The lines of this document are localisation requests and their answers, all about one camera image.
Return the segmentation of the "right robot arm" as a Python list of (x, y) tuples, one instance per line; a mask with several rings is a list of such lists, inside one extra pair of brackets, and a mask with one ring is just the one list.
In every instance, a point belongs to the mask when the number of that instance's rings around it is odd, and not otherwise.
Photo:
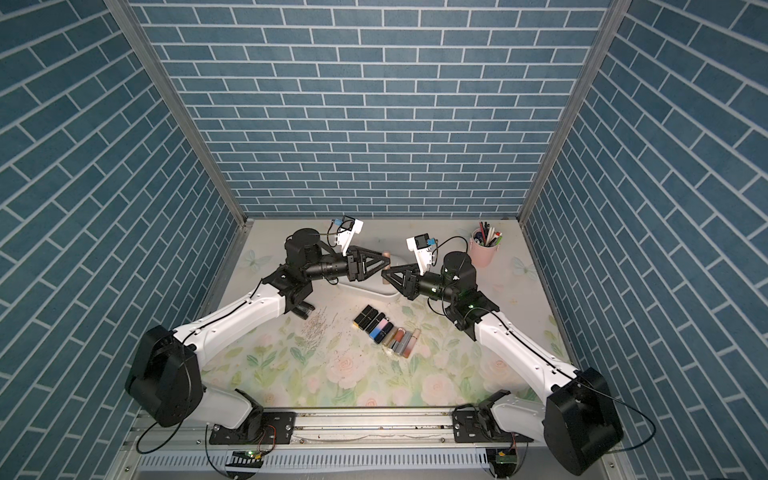
[(545, 443), (572, 475), (583, 474), (623, 439), (605, 378), (593, 368), (579, 370), (559, 360), (515, 327), (479, 289), (467, 254), (446, 254), (438, 273), (408, 264), (382, 276), (410, 300), (425, 296), (444, 302), (447, 319), (516, 371), (541, 400), (534, 407), (500, 392), (486, 414), (493, 427)]

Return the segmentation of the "red lip gloss tube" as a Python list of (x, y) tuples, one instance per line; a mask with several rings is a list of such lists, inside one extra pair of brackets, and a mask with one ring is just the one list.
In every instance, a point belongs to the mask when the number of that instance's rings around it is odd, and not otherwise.
[(396, 353), (398, 351), (398, 349), (400, 348), (406, 333), (407, 333), (407, 331), (404, 328), (402, 328), (402, 327), (399, 327), (397, 329), (397, 331), (396, 331), (396, 333), (395, 333), (395, 335), (393, 337), (393, 342), (390, 345), (390, 349), (391, 349), (391, 351), (393, 353)]

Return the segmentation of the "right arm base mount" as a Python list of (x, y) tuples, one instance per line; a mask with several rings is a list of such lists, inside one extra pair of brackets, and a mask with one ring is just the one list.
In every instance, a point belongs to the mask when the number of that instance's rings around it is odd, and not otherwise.
[(456, 443), (493, 442), (494, 438), (480, 421), (478, 410), (472, 405), (461, 405), (451, 412), (453, 437)]

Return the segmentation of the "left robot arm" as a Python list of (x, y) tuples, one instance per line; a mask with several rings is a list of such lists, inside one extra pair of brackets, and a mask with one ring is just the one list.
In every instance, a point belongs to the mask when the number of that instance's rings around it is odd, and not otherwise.
[(240, 299), (174, 329), (154, 327), (140, 338), (125, 390), (158, 425), (194, 421), (230, 430), (257, 428), (263, 412), (258, 402), (205, 385), (203, 367), (262, 324), (287, 313), (307, 317), (314, 281), (362, 282), (390, 264), (389, 257), (350, 242), (336, 251), (311, 228), (290, 235), (284, 248), (285, 261)]

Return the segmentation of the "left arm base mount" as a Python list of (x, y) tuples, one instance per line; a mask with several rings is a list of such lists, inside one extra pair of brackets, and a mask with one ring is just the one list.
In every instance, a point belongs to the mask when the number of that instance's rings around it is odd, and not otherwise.
[(216, 425), (208, 440), (212, 445), (287, 445), (291, 442), (296, 419), (297, 413), (293, 411), (250, 414), (236, 429)]

